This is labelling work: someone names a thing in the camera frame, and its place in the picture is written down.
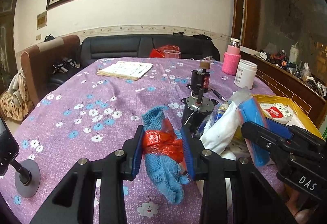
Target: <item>open book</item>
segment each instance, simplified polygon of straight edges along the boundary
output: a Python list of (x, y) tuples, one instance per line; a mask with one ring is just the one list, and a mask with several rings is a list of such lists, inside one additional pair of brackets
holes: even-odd
[(107, 68), (98, 70), (96, 74), (137, 81), (143, 75), (145, 75), (152, 68), (152, 66), (152, 63), (118, 61), (116, 64), (112, 64)]

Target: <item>gray round base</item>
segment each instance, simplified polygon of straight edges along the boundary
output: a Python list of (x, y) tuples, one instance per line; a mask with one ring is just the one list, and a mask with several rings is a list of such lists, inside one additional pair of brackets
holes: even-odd
[(22, 184), (19, 179), (19, 173), (15, 173), (15, 185), (18, 193), (25, 198), (31, 198), (36, 194), (39, 186), (40, 186), (40, 169), (37, 163), (33, 160), (24, 160), (21, 162), (21, 165), (28, 169), (32, 174), (32, 180), (28, 185)]

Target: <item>metal screw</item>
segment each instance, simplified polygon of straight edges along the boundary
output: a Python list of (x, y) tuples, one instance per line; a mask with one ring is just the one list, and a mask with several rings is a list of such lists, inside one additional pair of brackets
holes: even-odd
[(249, 160), (245, 157), (241, 157), (239, 160), (242, 164), (247, 164), (249, 162)]
[(202, 155), (209, 156), (211, 154), (212, 154), (212, 152), (209, 149), (202, 150)]
[(115, 151), (115, 155), (116, 155), (116, 156), (124, 155), (124, 153), (125, 153), (125, 152), (124, 152), (124, 150), (122, 150), (122, 149), (119, 149), (119, 150), (116, 150), (116, 151)]
[(84, 165), (86, 162), (87, 162), (87, 159), (86, 158), (81, 158), (81, 159), (78, 160), (78, 163), (80, 165)]

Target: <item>smartphone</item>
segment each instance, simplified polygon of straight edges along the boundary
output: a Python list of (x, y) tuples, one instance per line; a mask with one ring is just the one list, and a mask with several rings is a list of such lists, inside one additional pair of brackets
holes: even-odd
[(8, 170), (9, 163), (18, 156), (19, 145), (9, 131), (2, 116), (0, 118), (0, 176), (3, 176)]

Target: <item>purple tablecloth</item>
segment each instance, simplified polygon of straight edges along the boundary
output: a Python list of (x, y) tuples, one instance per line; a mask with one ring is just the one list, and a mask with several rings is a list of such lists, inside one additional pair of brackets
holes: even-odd
[[(136, 82), (96, 75), (98, 68), (105, 68), (117, 60), (153, 63), (153, 68)], [(189, 96), (186, 85), (190, 82), (191, 69), (198, 67), (199, 62), (192, 60), (101, 59), (47, 95), (14, 135), (20, 145), (17, 160), (33, 159), (40, 167), (38, 192), (30, 199), (20, 197), (15, 189), (12, 167), (0, 179), (0, 192), (18, 219), (23, 224), (29, 223), (79, 158), (102, 159), (120, 149), (142, 124), (141, 114), (152, 107), (166, 105), (166, 117), (175, 129), (180, 129), (183, 112), (180, 100)], [(234, 77), (221, 71), (221, 63), (212, 62), (210, 71), (210, 85), (225, 98), (239, 89), (234, 85)], [(253, 87), (253, 94), (273, 95), (257, 78)], [(211, 93), (206, 96), (216, 98)], [(196, 184), (191, 182), (184, 186), (184, 192), (184, 199), (178, 206), (169, 204), (150, 182), (142, 161), (136, 179), (124, 182), (128, 222), (198, 223), (201, 195)], [(94, 222), (97, 223), (99, 187), (94, 207)]]

